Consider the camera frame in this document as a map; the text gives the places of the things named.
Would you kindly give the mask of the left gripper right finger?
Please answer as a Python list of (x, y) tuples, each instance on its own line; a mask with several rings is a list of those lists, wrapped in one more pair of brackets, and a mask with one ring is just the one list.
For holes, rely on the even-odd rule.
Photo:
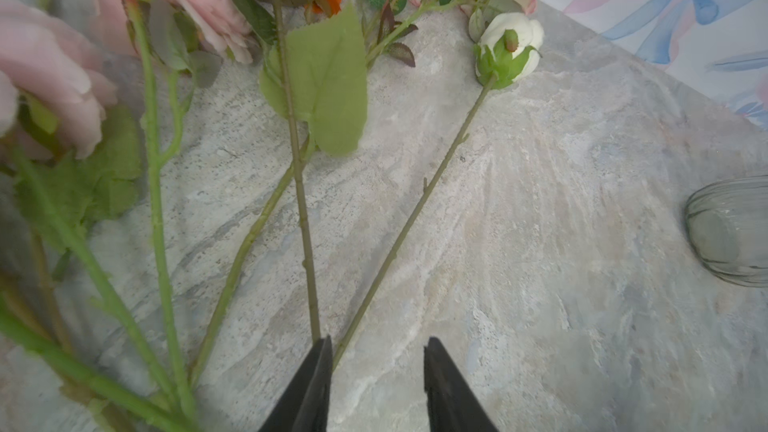
[(431, 432), (498, 432), (437, 337), (424, 347), (424, 390)]

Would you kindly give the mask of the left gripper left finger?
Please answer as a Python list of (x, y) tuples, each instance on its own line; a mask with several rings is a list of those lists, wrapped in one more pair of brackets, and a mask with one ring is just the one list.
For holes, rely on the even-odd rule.
[(330, 336), (317, 340), (260, 432), (325, 432), (333, 370)]

